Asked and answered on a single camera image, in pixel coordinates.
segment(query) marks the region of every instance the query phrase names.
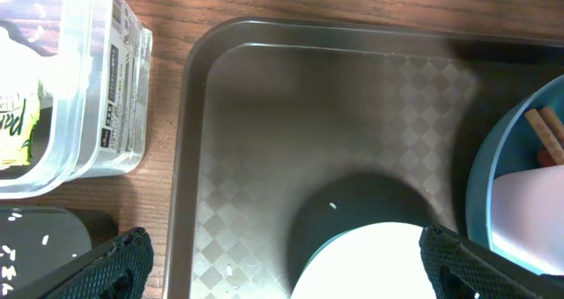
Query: black tray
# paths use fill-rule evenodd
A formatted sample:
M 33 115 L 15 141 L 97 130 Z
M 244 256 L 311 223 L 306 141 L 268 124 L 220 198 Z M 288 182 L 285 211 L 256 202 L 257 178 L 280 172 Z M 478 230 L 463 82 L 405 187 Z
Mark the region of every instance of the black tray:
M 464 234 L 479 145 L 563 63 L 557 41 L 275 19 L 213 28 L 184 71 L 165 297 L 191 285 L 193 299 L 287 298 L 321 244 L 372 222 Z

